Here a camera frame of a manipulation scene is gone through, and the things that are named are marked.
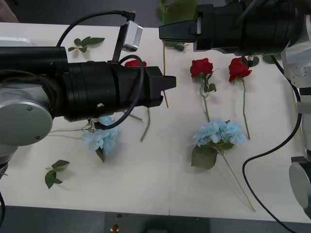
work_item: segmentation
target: loose leaf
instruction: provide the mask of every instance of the loose leaf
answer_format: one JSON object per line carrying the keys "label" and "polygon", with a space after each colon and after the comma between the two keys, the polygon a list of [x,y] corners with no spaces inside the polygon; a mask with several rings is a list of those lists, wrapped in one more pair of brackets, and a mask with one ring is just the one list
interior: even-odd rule
{"label": "loose leaf", "polygon": [[274,61],[272,60],[270,55],[263,56],[263,61],[268,64],[274,64]]}
{"label": "loose leaf", "polygon": [[163,11],[161,7],[156,8],[155,10],[157,18],[163,22]]}
{"label": "loose leaf", "polygon": [[183,45],[176,45],[176,46],[174,47],[174,49],[175,49],[175,50],[178,50],[178,51],[180,51],[180,52],[182,52],[182,51],[185,50],[185,46],[183,46]]}
{"label": "loose leaf", "polygon": [[101,43],[102,41],[104,41],[105,38],[98,38],[98,37],[93,37],[93,38],[90,38],[88,40],[88,44],[89,45],[96,45],[96,44],[99,44]]}
{"label": "loose leaf", "polygon": [[214,92],[216,92],[217,91],[217,89],[216,89],[216,85],[215,84],[213,84],[213,83],[211,83],[210,85],[209,85],[209,91],[214,91]]}
{"label": "loose leaf", "polygon": [[166,47],[175,47],[177,45],[178,45],[178,42],[176,42],[176,41],[165,41]]}
{"label": "loose leaf", "polygon": [[87,45],[88,45],[88,42],[89,42],[89,40],[90,40],[90,38],[91,38],[90,36],[84,38],[84,39],[81,41],[81,46],[82,46],[82,47],[87,46]]}
{"label": "loose leaf", "polygon": [[254,60],[253,60],[253,67],[257,66],[259,63],[259,57],[254,57]]}
{"label": "loose leaf", "polygon": [[80,50],[81,52],[86,52],[87,47],[79,48],[79,50]]}
{"label": "loose leaf", "polygon": [[103,152],[102,149],[97,149],[96,150],[96,154],[98,155],[98,157],[102,160],[102,162],[105,162],[105,154]]}
{"label": "loose leaf", "polygon": [[205,86],[204,86],[204,92],[208,92],[208,85],[205,83]]}
{"label": "loose leaf", "polygon": [[62,181],[60,181],[59,179],[57,179],[57,178],[54,178],[54,183],[56,183],[56,184],[61,184],[62,183]]}
{"label": "loose leaf", "polygon": [[230,143],[230,142],[226,142],[222,144],[222,149],[223,150],[229,150],[232,149],[234,147],[234,144]]}
{"label": "loose leaf", "polygon": [[52,167],[55,169],[55,168],[58,168],[58,167],[61,167],[61,166],[65,166],[67,164],[69,164],[68,161],[58,160],[55,164],[52,165]]}
{"label": "loose leaf", "polygon": [[49,171],[46,175],[45,175],[45,184],[47,185],[47,187],[50,189],[55,181],[56,177],[56,172],[54,170]]}
{"label": "loose leaf", "polygon": [[209,145],[196,146],[192,151],[191,166],[210,170],[216,163],[217,154],[217,150]]}
{"label": "loose leaf", "polygon": [[79,38],[75,39],[73,42],[76,46],[81,45],[81,40]]}
{"label": "loose leaf", "polygon": [[166,24],[193,20],[199,0],[177,0],[166,10]]}
{"label": "loose leaf", "polygon": [[68,49],[68,52],[71,52],[71,51],[73,51],[73,50],[75,50],[76,49],[76,47],[70,47],[69,49]]}

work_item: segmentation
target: blue hydrangea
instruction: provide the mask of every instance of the blue hydrangea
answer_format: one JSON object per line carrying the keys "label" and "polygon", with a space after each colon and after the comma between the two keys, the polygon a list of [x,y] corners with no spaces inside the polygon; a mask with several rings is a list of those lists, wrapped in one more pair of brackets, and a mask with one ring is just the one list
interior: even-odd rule
{"label": "blue hydrangea", "polygon": [[196,139],[196,145],[202,146],[209,142],[219,143],[230,142],[232,144],[244,143],[246,137],[241,132],[241,126],[232,122],[224,122],[222,120],[212,120],[193,137]]}
{"label": "blue hydrangea", "polygon": [[[104,116],[99,118],[99,122],[103,125],[111,125],[114,122],[112,116]],[[82,141],[88,144],[88,149],[91,151],[96,151],[101,148],[105,155],[116,145],[116,138],[118,135],[118,128],[115,127],[111,130],[97,130],[95,132],[87,132],[82,135]]]}

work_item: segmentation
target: gray floor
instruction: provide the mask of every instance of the gray floor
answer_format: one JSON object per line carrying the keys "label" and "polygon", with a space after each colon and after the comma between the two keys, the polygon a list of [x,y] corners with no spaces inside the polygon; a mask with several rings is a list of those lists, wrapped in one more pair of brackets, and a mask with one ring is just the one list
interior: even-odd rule
{"label": "gray floor", "polygon": [[[158,27],[155,8],[159,0],[18,0],[19,6],[7,0],[21,23],[70,24],[97,11],[136,11],[136,22],[144,27]],[[225,0],[200,0],[222,6]],[[124,19],[117,16],[89,19],[85,25],[119,26]],[[106,213],[110,221],[113,213]],[[210,219],[207,233],[285,233],[276,222],[234,219]],[[1,232],[5,233],[103,233],[105,213],[45,208],[8,207]],[[310,233],[310,224],[288,224],[298,233]]]}

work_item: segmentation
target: cable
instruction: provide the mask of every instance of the cable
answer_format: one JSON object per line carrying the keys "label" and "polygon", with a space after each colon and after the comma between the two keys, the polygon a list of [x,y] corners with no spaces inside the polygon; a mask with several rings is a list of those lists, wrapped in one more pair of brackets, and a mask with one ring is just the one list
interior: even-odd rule
{"label": "cable", "polygon": [[0,218],[0,229],[1,229],[5,217],[5,203],[1,192],[0,192],[0,203],[1,203],[1,218]]}
{"label": "cable", "polygon": [[62,36],[59,38],[58,42],[57,42],[57,47],[60,47],[62,42],[64,41],[66,35],[75,27],[77,26],[79,23],[89,19],[89,18],[94,18],[97,16],[106,16],[106,15],[121,15],[125,18],[127,18],[128,20],[134,20],[135,18],[135,13],[130,13],[127,11],[103,11],[103,12],[97,12],[97,13],[93,13],[87,16],[84,16],[76,21],[74,21],[72,24],[70,24],[70,26],[64,31],[64,33],[62,34]]}
{"label": "cable", "polygon": [[118,125],[120,125],[131,114],[133,109],[136,107],[136,104],[137,104],[137,102],[139,100],[139,97],[140,97],[140,94],[141,94],[141,91],[142,91],[143,81],[145,79],[144,64],[143,64],[142,60],[140,59],[140,57],[138,57],[136,55],[128,55],[128,56],[122,58],[119,61],[118,64],[120,65],[123,62],[125,62],[126,60],[129,60],[131,58],[136,59],[139,62],[139,66],[140,66],[140,82],[139,82],[139,86],[138,86],[137,92],[135,94],[135,97],[134,97],[130,107],[128,108],[128,110],[124,113],[124,115],[119,120],[117,120],[115,123],[113,123],[111,125],[102,125],[101,123],[96,122],[95,123],[95,128],[96,129],[110,130],[112,128],[117,127]]}
{"label": "cable", "polygon": [[240,23],[243,21],[243,19],[245,19],[245,17],[250,13],[251,10],[253,10],[255,8],[255,6],[257,5],[257,3],[260,0],[253,0],[251,2],[251,4],[249,4],[249,6],[245,9],[245,11],[243,11],[243,13],[238,17],[238,19],[234,22],[233,26],[235,28],[238,28]]}
{"label": "cable", "polygon": [[32,76],[32,78],[27,78],[27,77],[9,77],[9,78],[4,78],[0,80],[0,83],[4,83],[4,82],[8,82],[8,81],[12,81],[12,80],[22,80],[22,81],[35,81],[35,80],[39,80],[43,85],[45,85],[47,87],[47,89],[49,90],[51,96],[52,96],[52,102],[51,102],[51,115],[52,117],[56,116],[59,108],[62,104],[62,90],[60,88],[60,86],[52,79],[49,79],[45,76],[42,75],[36,75],[27,71],[23,71],[23,70],[15,70],[15,69],[3,69],[0,70],[0,73],[20,73],[20,74],[27,74]]}
{"label": "cable", "polygon": [[[280,70],[280,72],[284,75],[284,70],[283,68],[280,66],[280,64],[277,62],[277,60],[275,59],[274,56],[271,56],[274,63],[276,64],[277,68]],[[296,98],[297,98],[297,101],[300,101],[300,95],[299,95],[299,92],[297,90],[297,88],[292,85],[292,88],[295,92],[295,95],[296,95]],[[298,118],[297,118],[297,122],[296,122],[296,125],[295,125],[295,128],[293,130],[293,132],[286,138],[286,140],[284,142],[282,142],[280,145],[278,145],[277,147],[273,148],[272,150],[268,151],[268,152],[265,152],[263,154],[260,154],[260,155],[257,155],[257,156],[254,156],[252,158],[249,158],[248,160],[246,160],[243,164],[243,167],[242,167],[242,172],[243,172],[243,176],[244,176],[244,179],[245,179],[245,182],[247,184],[247,187],[249,188],[249,190],[251,191],[251,193],[253,194],[254,198],[258,201],[258,203],[265,209],[265,211],[267,211],[267,213],[272,217],[274,218],[274,220],[280,224],[282,227],[284,227],[286,230],[288,230],[289,232],[291,233],[297,233],[295,231],[293,231],[292,229],[288,228],[284,223],[282,223],[279,219],[277,219],[277,217],[275,217],[268,209],[267,207],[265,207],[265,205],[259,200],[259,198],[257,197],[257,195],[255,194],[255,192],[253,191],[252,187],[250,186],[248,180],[247,180],[247,177],[246,177],[246,174],[245,174],[245,166],[252,160],[255,160],[255,159],[258,159],[258,158],[261,158],[263,156],[266,156],[268,154],[271,154],[275,151],[277,151],[278,149],[282,148],[283,146],[285,146],[294,136],[295,134],[297,133],[297,131],[299,130],[299,127],[300,127],[300,124],[301,124],[301,120],[302,120],[302,114],[299,113],[298,114]]]}

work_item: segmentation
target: white table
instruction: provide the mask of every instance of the white table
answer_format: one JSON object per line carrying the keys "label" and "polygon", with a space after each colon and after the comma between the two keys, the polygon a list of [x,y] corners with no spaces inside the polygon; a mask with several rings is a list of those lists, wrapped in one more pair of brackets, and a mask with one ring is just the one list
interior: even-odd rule
{"label": "white table", "polygon": [[[65,30],[60,25],[0,23],[1,36],[26,37],[39,46],[54,46]],[[117,27],[78,26],[70,32],[63,46],[75,38],[105,37],[104,43],[89,53],[68,54],[70,62],[110,60],[119,29]],[[136,53],[149,66],[162,68],[162,42],[157,29],[144,29]],[[167,91],[170,108],[165,103],[151,109],[151,127],[143,143],[139,139],[146,125],[146,110],[134,114],[145,119],[142,124],[128,118],[120,126],[118,146],[105,164],[88,151],[79,139],[82,132],[55,133],[39,143],[20,147],[9,163],[0,189],[8,205],[140,214],[204,216],[272,220],[251,196],[242,177],[243,162],[280,144],[296,122],[294,95],[287,81],[273,65],[260,65],[246,78],[246,114],[252,140],[238,145],[225,156],[254,205],[246,205],[236,181],[224,160],[218,157],[210,171],[190,167],[193,135],[206,124],[199,85],[190,77],[191,61],[208,57],[218,70],[212,80],[217,92],[208,98],[212,119],[237,122],[244,128],[242,85],[228,82],[228,66],[234,55],[216,51],[184,53],[167,50],[167,75],[177,76],[177,88]],[[54,121],[53,130],[78,128],[83,122]],[[303,155],[301,133],[277,152],[251,162],[246,168],[254,191],[282,221],[306,222],[302,208],[291,190],[288,168],[291,156]],[[70,161],[59,174],[62,185],[48,190],[44,184],[46,167],[58,159]]]}

